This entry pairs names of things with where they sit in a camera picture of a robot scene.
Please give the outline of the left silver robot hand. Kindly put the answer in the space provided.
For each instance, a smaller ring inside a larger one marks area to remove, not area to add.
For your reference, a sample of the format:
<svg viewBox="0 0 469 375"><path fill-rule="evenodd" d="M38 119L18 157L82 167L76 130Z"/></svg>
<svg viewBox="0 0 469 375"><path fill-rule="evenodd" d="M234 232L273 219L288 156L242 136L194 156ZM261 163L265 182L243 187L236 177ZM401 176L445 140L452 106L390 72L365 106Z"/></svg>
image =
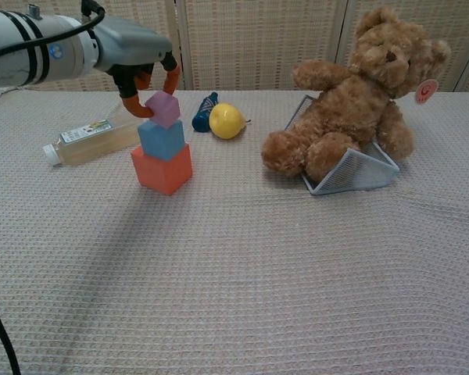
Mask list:
<svg viewBox="0 0 469 375"><path fill-rule="evenodd" d="M137 118L154 112L142 105L138 92L149 88L154 65L166 71L163 91L172 95L178 86L180 64L170 39L132 20L106 16L95 26L99 56L95 68L111 76L124 108Z"/></svg>

